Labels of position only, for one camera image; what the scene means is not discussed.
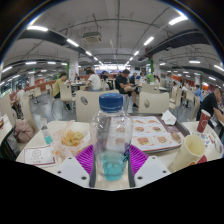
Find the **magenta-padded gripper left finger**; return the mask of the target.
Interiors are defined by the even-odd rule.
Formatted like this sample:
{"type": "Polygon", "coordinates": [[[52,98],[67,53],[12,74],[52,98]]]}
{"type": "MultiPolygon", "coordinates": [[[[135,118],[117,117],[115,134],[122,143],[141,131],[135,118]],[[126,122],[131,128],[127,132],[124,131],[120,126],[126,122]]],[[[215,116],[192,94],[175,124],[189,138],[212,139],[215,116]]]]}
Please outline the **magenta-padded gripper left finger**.
{"type": "Polygon", "coordinates": [[[93,146],[86,147],[75,157],[68,156],[57,168],[55,174],[81,187],[94,187],[96,166],[93,146]]]}

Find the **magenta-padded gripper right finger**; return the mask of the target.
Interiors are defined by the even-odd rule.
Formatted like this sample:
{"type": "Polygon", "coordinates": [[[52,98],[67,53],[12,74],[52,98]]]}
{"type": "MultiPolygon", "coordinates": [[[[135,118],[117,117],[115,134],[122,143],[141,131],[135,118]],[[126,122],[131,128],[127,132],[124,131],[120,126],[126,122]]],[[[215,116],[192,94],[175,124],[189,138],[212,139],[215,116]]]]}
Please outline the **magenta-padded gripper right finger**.
{"type": "Polygon", "coordinates": [[[130,146],[128,179],[131,188],[143,187],[169,174],[170,171],[157,156],[148,156],[136,146],[130,146]]]}

